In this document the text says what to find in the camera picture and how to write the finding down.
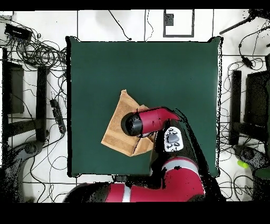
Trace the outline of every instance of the green object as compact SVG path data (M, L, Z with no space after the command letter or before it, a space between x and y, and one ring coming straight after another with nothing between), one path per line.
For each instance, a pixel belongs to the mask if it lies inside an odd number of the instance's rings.
M244 163L244 162L241 161L241 160L238 160L238 161L237 161L237 164L238 164L239 166L245 168L245 169L248 168L248 164L247 164L247 163Z
M180 109L210 174L216 169L218 46L199 42L71 41L72 173L149 174L150 153L128 157L101 144L126 89L138 104Z

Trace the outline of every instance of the towel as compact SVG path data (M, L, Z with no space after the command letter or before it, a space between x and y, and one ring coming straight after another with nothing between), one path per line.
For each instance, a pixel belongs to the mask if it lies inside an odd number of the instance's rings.
M127 156L135 156L152 150L155 139L154 134L144 138L132 137L126 135L121 128L121 120L127 113L146 109L148 107L145 105L140 106L128 95L127 90L122 90L101 144Z

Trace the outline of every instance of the table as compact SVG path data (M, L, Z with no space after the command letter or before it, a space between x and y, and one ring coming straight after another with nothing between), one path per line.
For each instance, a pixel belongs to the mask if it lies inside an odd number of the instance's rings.
M210 173L217 176L220 38L210 43L69 41L70 174L149 174L151 152L128 157L100 143L119 93L126 89L139 104L181 109L198 139Z

